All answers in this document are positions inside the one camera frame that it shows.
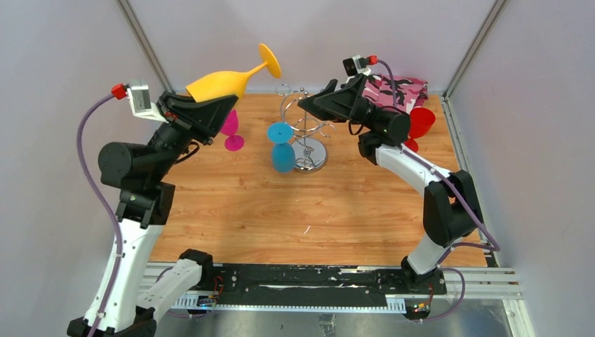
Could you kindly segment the blue wine glass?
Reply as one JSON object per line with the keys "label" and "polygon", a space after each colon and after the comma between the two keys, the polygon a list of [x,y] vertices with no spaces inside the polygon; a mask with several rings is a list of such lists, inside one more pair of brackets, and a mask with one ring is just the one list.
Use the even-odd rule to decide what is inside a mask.
{"label": "blue wine glass", "polygon": [[267,137],[273,143],[272,166],[279,173],[288,173],[295,166],[295,151],[289,140],[293,138],[293,130],[285,122],[273,123],[267,129]]}

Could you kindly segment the chrome wine glass rack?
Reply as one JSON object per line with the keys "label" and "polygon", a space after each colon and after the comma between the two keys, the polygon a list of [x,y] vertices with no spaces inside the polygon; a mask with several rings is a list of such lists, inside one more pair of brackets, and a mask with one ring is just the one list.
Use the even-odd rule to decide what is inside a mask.
{"label": "chrome wine glass rack", "polygon": [[304,110],[303,116],[296,122],[289,122],[286,114],[291,107],[297,107],[298,102],[311,98],[310,94],[303,87],[292,89],[288,84],[282,84],[275,88],[275,93],[282,97],[279,105],[279,115],[282,122],[289,124],[293,130],[293,141],[291,143],[295,153],[294,170],[299,173],[315,173],[320,171],[328,163],[328,150],[321,140],[316,138],[319,134],[324,138],[330,135],[323,132],[326,126],[334,131],[335,126],[329,121],[321,121],[311,117]]}

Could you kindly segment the aluminium frame rail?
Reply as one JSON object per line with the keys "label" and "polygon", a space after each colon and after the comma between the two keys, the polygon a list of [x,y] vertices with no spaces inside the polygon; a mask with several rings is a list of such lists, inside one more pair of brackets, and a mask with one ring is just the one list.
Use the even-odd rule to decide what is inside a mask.
{"label": "aluminium frame rail", "polygon": [[500,268],[440,268],[415,278],[390,267],[175,263],[122,264],[100,287],[75,336],[153,336],[166,315],[219,311],[395,314],[444,322],[474,300],[498,300],[513,336],[533,336],[515,275]]}

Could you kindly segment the magenta wine glass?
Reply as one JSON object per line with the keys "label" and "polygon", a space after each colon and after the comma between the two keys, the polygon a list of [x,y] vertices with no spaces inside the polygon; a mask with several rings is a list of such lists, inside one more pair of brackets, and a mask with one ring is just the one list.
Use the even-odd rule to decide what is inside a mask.
{"label": "magenta wine glass", "polygon": [[227,116],[221,133],[227,138],[225,139],[225,148],[230,152],[239,151],[245,144],[242,136],[237,132],[239,129],[239,118],[236,110],[232,110]]}

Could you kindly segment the pink camouflage cloth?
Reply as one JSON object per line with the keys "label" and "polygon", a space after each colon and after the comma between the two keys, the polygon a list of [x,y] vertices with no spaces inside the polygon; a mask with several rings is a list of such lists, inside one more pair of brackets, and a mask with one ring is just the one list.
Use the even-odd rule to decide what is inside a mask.
{"label": "pink camouflage cloth", "polygon": [[427,82],[409,77],[373,74],[367,79],[362,96],[380,107],[394,106],[409,114],[413,108],[422,107],[428,100]]}

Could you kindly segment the yellow wine glass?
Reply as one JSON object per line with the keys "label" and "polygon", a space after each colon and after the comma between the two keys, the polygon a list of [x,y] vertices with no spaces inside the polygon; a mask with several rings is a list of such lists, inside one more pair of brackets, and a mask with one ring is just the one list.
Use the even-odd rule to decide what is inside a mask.
{"label": "yellow wine glass", "polygon": [[217,71],[207,74],[185,86],[186,92],[196,103],[206,102],[227,95],[242,99],[250,79],[266,69],[272,77],[280,79],[282,69],[272,50],[265,44],[258,45],[261,63],[245,72]]}

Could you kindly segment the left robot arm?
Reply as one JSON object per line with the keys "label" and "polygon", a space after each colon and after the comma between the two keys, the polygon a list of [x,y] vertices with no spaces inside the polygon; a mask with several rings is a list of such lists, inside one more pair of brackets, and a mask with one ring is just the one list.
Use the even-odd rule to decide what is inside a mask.
{"label": "left robot arm", "polygon": [[195,249],[184,251],[149,290],[141,291],[140,285],[173,204],[175,186],[164,177],[183,154],[211,144],[237,96],[197,102],[164,92],[153,103],[147,90],[118,85],[111,97],[127,98],[134,113],[157,119],[160,126],[146,144],[112,142],[100,150],[100,182],[120,191],[117,207],[108,209],[114,244],[95,299],[83,317],[69,323],[68,336],[153,336],[184,292],[223,289],[212,255]]}

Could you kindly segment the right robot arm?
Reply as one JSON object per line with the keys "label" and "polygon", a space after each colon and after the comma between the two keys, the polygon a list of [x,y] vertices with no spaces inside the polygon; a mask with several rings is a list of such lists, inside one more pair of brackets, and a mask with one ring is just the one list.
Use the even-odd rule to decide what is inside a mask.
{"label": "right robot arm", "polygon": [[456,244],[486,227],[472,176],[464,170],[449,171],[412,151],[405,144],[412,114],[366,97],[369,81],[363,74],[342,85],[333,79],[316,95],[301,99],[298,106],[321,121],[366,128],[367,132],[356,133],[360,155],[396,174],[422,197],[424,234],[402,260],[400,275],[402,287],[418,293]]}

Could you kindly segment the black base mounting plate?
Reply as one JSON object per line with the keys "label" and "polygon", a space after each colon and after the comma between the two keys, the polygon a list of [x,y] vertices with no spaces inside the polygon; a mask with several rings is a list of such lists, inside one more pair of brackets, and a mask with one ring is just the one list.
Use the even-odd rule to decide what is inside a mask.
{"label": "black base mounting plate", "polygon": [[414,277],[399,267],[225,263],[192,290],[219,305],[290,308],[378,308],[388,295],[427,300],[446,294],[441,271]]}

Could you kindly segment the red wine glass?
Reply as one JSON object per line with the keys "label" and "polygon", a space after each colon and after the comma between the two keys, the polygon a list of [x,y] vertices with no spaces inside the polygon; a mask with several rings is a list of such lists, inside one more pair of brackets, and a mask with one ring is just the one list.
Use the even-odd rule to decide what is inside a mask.
{"label": "red wine glass", "polygon": [[410,130],[404,145],[413,152],[419,150],[417,139],[425,136],[436,121],[435,114],[426,107],[415,107],[410,111]]}

